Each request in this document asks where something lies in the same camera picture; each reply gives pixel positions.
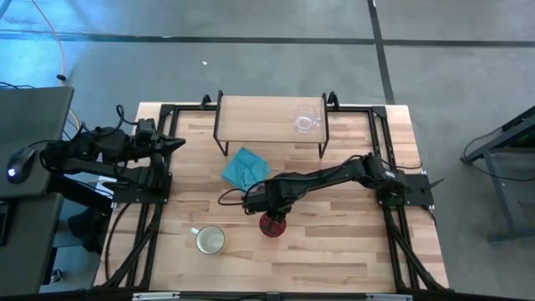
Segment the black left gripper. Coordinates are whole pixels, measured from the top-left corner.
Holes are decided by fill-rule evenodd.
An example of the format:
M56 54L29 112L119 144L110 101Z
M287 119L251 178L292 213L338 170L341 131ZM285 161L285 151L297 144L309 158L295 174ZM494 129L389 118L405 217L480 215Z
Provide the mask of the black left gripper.
M156 152L174 152L186 143L185 139L159 135L158 133L134 135L132 152L134 154L153 154Z

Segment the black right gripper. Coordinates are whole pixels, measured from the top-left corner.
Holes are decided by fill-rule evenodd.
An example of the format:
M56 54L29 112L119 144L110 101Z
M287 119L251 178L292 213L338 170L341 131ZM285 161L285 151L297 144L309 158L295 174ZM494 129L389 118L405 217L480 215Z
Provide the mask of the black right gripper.
M278 222L286 221L286 216L294 203L295 198L285 195L275 184L267 186L261 184L259 188L254 188L245 195L247 213L271 212L273 221L267 223L266 231L268 234L279 233Z

